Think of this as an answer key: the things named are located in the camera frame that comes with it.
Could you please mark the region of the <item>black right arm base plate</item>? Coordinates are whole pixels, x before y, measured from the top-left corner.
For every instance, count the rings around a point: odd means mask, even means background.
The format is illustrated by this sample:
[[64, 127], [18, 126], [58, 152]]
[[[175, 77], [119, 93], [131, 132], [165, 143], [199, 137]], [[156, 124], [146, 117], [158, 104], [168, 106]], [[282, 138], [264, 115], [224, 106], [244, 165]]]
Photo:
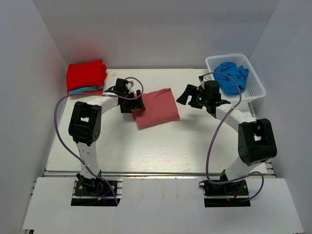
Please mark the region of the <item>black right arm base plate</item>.
[[245, 180], [215, 185], [207, 180], [198, 183], [203, 189], [205, 208], [250, 207], [249, 190]]

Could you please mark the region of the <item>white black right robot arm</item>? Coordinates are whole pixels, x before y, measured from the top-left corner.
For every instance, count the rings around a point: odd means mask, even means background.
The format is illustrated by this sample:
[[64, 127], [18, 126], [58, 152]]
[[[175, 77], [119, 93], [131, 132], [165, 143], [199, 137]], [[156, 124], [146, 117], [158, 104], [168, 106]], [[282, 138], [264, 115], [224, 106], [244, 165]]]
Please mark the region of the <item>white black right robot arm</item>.
[[207, 113], [220, 121], [209, 145], [207, 160], [210, 159], [214, 141], [222, 124], [227, 124], [237, 132], [237, 158], [222, 172], [219, 181], [207, 179], [210, 184], [220, 185], [223, 193], [232, 194], [238, 188], [237, 181], [256, 175], [257, 166], [276, 157], [277, 147], [271, 122], [266, 118], [256, 119], [249, 116], [238, 110], [237, 104], [232, 105], [222, 99], [217, 81], [203, 81], [198, 87], [189, 84], [176, 101], [197, 109], [206, 108]]

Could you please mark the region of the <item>pink t shirt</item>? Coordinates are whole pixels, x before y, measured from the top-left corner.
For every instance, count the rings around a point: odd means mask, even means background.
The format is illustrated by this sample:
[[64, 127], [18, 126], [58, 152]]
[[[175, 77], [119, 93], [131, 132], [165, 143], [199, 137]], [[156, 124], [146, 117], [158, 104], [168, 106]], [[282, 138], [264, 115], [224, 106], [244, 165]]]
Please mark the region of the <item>pink t shirt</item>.
[[180, 120], [171, 88], [164, 88], [142, 95], [145, 110], [133, 110], [132, 117], [138, 128], [146, 129], [159, 124]]

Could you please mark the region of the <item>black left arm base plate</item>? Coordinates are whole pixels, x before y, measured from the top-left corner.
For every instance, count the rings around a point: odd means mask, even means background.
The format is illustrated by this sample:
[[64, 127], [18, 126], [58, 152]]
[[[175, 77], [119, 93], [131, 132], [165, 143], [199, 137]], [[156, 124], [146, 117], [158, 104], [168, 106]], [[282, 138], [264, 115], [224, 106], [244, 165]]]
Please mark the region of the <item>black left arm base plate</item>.
[[85, 178], [76, 175], [71, 206], [116, 207], [121, 200], [121, 181], [105, 181], [98, 178]]

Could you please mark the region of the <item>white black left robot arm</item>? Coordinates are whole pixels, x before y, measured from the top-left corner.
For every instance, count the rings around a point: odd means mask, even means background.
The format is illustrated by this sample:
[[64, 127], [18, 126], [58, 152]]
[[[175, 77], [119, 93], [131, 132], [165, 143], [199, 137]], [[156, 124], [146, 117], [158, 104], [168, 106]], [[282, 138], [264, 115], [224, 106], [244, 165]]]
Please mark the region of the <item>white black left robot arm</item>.
[[114, 86], [107, 89], [97, 98], [74, 104], [69, 135], [73, 138], [81, 162], [81, 172], [77, 174], [78, 180], [94, 195], [103, 189], [103, 180], [100, 179], [101, 169], [98, 166], [96, 141], [100, 137], [101, 117], [104, 113], [115, 107], [120, 107], [121, 113], [145, 111], [142, 91], [132, 90], [135, 78], [118, 78]]

